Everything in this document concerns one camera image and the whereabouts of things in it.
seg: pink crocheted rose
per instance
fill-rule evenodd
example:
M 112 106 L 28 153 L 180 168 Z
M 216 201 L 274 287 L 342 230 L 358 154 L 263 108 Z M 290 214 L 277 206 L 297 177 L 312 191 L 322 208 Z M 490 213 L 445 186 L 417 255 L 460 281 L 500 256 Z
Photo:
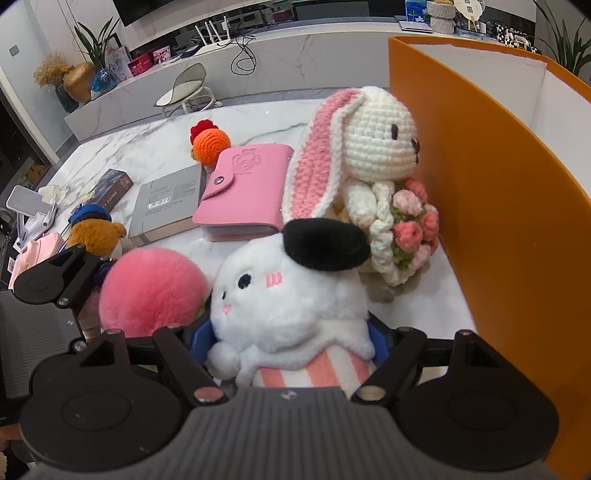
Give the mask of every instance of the pink crocheted rose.
M 394 231 L 394 242 L 407 253 L 416 252 L 421 240 L 423 230 L 417 222 L 400 222 L 392 228 Z
M 418 270 L 427 262 L 427 260 L 429 260 L 430 256 L 431 247 L 426 244 L 422 244 L 414 253 L 413 260 L 410 262 L 409 267 L 413 270 Z
M 421 199 L 421 202 L 427 203 L 427 189 L 425 185 L 419 182 L 417 179 L 409 177 L 404 180 L 402 186 L 406 190 L 410 190 L 413 192 L 417 197 Z
M 437 247 L 439 247 L 439 239 L 435 237 L 430 242 L 427 242 L 427 244 L 431 248 L 431 255 L 433 255 L 435 253 L 435 250 L 437 250 Z
M 427 213 L 421 217 L 421 227 L 423 227 L 423 239 L 427 242 L 433 240 L 439 235 L 439 213 L 432 205 L 425 205 Z
M 392 205 L 402 210 L 403 213 L 419 216 L 423 212 L 421 200 L 410 190 L 399 190 L 392 198 Z

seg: plush bunny eye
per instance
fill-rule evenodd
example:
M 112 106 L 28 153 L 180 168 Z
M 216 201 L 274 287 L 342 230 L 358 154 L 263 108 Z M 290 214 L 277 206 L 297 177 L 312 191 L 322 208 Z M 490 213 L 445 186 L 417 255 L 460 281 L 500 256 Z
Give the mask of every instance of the plush bunny eye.
M 244 289 L 251 284 L 251 276 L 248 273 L 245 273 L 238 279 L 238 288 Z

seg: white chair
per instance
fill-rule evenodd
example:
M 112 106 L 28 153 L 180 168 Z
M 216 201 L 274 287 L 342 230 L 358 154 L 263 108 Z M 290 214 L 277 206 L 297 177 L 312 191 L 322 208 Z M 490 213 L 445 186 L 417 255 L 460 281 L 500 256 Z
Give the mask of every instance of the white chair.
M 220 107 L 221 102 L 218 102 L 209 87 L 205 87 L 205 67 L 200 63 L 191 65 L 188 69 L 181 72 L 181 74 L 174 81 L 173 88 L 162 95 L 154 106 L 162 109 L 162 114 L 168 118 L 178 108 L 183 107 L 185 113 L 191 113 L 193 103 L 196 103 L 198 98 L 209 98 L 209 102 L 203 108 L 197 107 L 196 111 L 207 110 L 212 106 Z

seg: blue fabric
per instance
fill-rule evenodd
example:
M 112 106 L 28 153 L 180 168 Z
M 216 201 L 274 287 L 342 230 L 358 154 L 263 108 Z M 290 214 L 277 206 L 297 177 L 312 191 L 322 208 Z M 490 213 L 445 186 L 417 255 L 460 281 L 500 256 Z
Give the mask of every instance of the blue fabric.
M 379 367 L 386 361 L 386 359 L 390 355 L 388 339 L 373 323 L 368 323 L 368 327 L 369 338 L 375 348 L 375 357 L 373 359 L 373 362 L 376 367 Z
M 375 357 L 373 362 L 376 367 L 379 367 L 390 355 L 390 348 L 388 347 L 388 339 L 386 336 L 373 324 L 368 323 L 369 338 L 371 339 L 375 348 Z M 191 348 L 189 352 L 191 356 L 203 365 L 207 359 L 209 349 L 216 343 L 217 339 L 213 333 L 212 322 L 208 318 L 203 324 L 195 330 L 193 339 L 191 340 Z
M 100 205 L 91 203 L 89 205 L 78 205 L 78 207 L 72 212 L 70 218 L 68 218 L 68 222 L 70 226 L 74 226 L 75 224 L 80 223 L 83 220 L 88 220 L 89 218 L 98 218 L 101 220 L 108 220 L 110 222 L 112 221 L 109 212 L 107 212 Z
M 207 353 L 217 342 L 216 336 L 213 333 L 212 321 L 207 318 L 201 326 L 195 330 L 193 338 L 191 339 L 191 348 L 189 353 L 196 360 L 199 365 L 203 365 L 207 360 Z

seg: pink plush pom-pom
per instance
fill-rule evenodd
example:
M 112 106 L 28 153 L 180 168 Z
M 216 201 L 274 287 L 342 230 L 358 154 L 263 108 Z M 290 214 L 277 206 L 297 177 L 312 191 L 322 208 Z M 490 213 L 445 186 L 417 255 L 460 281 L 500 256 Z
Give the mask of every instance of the pink plush pom-pom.
M 126 337 L 149 336 L 163 326 L 189 325 L 208 292 L 201 270 L 178 252 L 132 250 L 105 278 L 100 322 L 105 329 L 122 329 Z
M 437 247 L 439 247 L 439 239 L 435 237 L 430 242 L 427 242 L 427 245 L 429 245 L 429 247 L 431 248 L 431 255 L 433 255 L 435 253 L 435 250 L 437 250 Z

